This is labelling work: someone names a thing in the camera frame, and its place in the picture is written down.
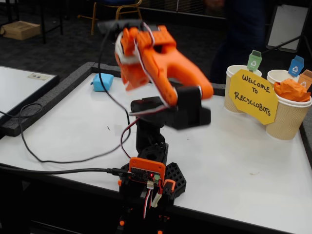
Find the orange crumpled paper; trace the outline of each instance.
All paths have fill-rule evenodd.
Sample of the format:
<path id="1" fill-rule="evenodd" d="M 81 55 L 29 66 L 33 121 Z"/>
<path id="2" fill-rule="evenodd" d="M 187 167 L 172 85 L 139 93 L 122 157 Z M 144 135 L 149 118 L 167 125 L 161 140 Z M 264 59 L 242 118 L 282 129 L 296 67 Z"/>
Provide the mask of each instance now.
<path id="1" fill-rule="evenodd" d="M 283 82 L 275 82 L 274 90 L 277 95 L 290 101 L 305 102 L 310 100 L 311 93 L 293 79 L 287 79 Z"/>

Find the blue sponge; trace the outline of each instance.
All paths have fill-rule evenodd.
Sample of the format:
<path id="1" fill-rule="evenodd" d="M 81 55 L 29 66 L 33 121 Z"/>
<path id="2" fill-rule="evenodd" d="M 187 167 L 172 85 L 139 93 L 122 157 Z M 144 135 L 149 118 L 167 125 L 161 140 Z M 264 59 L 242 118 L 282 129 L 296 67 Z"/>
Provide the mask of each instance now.
<path id="1" fill-rule="evenodd" d="M 101 73 L 101 77 L 106 90 L 109 91 L 113 83 L 114 76 L 110 74 Z M 93 82 L 91 83 L 91 85 L 93 85 L 94 91 L 102 91 L 102 92 L 104 91 L 104 88 L 101 84 L 98 74 L 93 78 Z"/>

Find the cardboard box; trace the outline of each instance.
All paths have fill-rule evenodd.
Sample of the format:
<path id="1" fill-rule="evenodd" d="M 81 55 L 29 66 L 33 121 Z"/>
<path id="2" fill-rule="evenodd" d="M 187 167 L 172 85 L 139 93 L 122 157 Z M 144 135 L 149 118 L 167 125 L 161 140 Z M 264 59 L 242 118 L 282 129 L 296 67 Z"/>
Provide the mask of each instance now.
<path id="1" fill-rule="evenodd" d="M 6 24 L 1 28 L 1 34 L 5 38 L 25 40 L 40 34 L 40 24 L 18 21 Z"/>

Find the robotic arm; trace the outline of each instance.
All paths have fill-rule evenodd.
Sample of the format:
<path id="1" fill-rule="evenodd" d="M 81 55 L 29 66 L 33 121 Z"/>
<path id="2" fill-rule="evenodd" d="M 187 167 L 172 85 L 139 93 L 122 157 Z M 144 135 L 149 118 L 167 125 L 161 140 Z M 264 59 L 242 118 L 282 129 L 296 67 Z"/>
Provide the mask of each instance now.
<path id="1" fill-rule="evenodd" d="M 160 94 L 131 103 L 130 115 L 137 117 L 138 156 L 130 158 L 130 163 L 121 168 L 130 176 L 121 176 L 118 184 L 128 202 L 146 194 L 143 218 L 150 201 L 149 206 L 154 207 L 151 214 L 156 209 L 162 214 L 159 230 L 163 233 L 163 225 L 169 220 L 164 215 L 165 208 L 185 191 L 186 179 L 176 163 L 167 165 L 169 145 L 160 129 L 164 125 L 179 130 L 210 124 L 211 112 L 201 106 L 201 101 L 211 98 L 214 91 L 201 70 L 176 49 L 176 41 L 165 26 L 149 27 L 140 20 L 103 22 L 98 26 L 102 33 L 107 33 L 107 28 L 115 31 L 115 57 L 126 90 L 151 82 Z M 173 87 L 168 77 L 182 85 Z M 132 208 L 128 205 L 116 233 L 122 233 L 129 220 Z"/>
<path id="2" fill-rule="evenodd" d="M 117 38 L 115 56 L 126 90 L 151 81 L 167 107 L 174 107 L 178 102 L 177 91 L 168 77 L 176 78 L 184 86 L 198 87 L 201 99 L 211 98 L 214 94 L 201 70 L 176 49 L 176 41 L 165 26 L 154 31 L 145 23 L 143 30 L 125 27 Z"/>

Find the white paper cup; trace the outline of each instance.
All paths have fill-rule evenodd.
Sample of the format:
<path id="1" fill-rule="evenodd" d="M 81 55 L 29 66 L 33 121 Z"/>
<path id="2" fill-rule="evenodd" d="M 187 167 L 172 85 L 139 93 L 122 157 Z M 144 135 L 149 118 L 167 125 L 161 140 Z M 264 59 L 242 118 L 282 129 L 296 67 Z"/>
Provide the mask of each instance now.
<path id="1" fill-rule="evenodd" d="M 299 76 L 292 77 L 286 70 L 271 70 L 267 75 L 267 80 L 271 83 L 272 87 L 274 87 L 275 82 L 283 82 L 287 79 L 293 79 L 298 82 Z"/>
<path id="2" fill-rule="evenodd" d="M 224 95 L 224 107 L 231 111 L 234 114 L 242 115 L 244 112 L 238 110 L 235 106 L 235 104 L 232 102 L 232 99 L 230 98 L 229 91 L 230 91 L 230 83 L 231 83 L 231 77 L 238 72 L 239 70 L 246 70 L 249 71 L 247 66 L 244 65 L 233 65 L 229 66 L 226 71 L 226 83 L 225 83 L 225 95 Z M 262 73 L 259 70 L 256 70 L 254 72 L 257 76 L 262 76 Z"/>
<path id="3" fill-rule="evenodd" d="M 310 97 L 309 101 L 299 102 L 299 101 L 291 101 L 291 100 L 285 99 L 283 97 L 280 97 L 279 95 L 276 95 L 276 96 L 277 96 L 278 100 L 280 100 L 281 102 L 288 103 L 288 104 L 291 104 L 294 106 L 311 106 L 311 103 L 312 103 L 311 97 Z"/>
<path id="4" fill-rule="evenodd" d="M 280 140 L 291 140 L 307 115 L 312 99 L 307 102 L 290 101 L 278 96 L 275 122 L 266 126 L 269 135 Z"/>

